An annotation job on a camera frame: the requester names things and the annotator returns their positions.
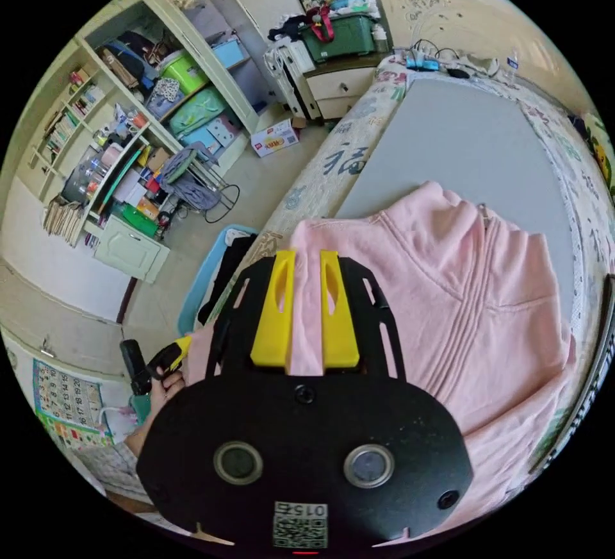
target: white headboard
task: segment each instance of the white headboard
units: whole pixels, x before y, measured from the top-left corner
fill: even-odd
[[[439,48],[461,49],[505,64],[513,47],[519,72],[576,113],[596,112],[570,64],[549,38],[522,12],[498,0],[380,0],[395,47],[420,38]]]

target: gray cloth on chair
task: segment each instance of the gray cloth on chair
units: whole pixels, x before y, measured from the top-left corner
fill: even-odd
[[[167,160],[160,172],[160,187],[168,194],[175,194],[197,211],[206,211],[220,202],[221,193],[213,185],[205,186],[188,172],[188,166],[197,154],[207,159],[204,167],[209,170],[218,160],[202,142],[194,142]]]

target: nightstand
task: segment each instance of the nightstand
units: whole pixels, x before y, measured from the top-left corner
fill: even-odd
[[[338,57],[319,63],[305,79],[325,121],[341,119],[370,88],[386,53]]]

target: pink hoodie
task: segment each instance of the pink hoodie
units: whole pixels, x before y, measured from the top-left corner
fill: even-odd
[[[431,533],[501,505],[524,480],[575,364],[544,236],[430,182],[367,219],[301,222],[289,247],[291,374],[322,374],[320,250],[336,250],[373,272],[397,322],[406,380],[443,403],[464,435],[474,481]],[[210,340],[211,326],[195,334],[188,383],[204,376]]]

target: red strap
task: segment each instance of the red strap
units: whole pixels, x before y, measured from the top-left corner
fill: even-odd
[[[329,18],[329,8],[327,6],[322,6],[321,9],[319,9],[318,13],[320,14],[320,18],[322,19],[322,24],[327,28],[328,36],[323,36],[322,29],[320,27],[316,27],[313,24],[313,20],[312,31],[321,42],[332,42],[335,38],[335,32],[333,31],[333,25],[331,24],[331,19]]]

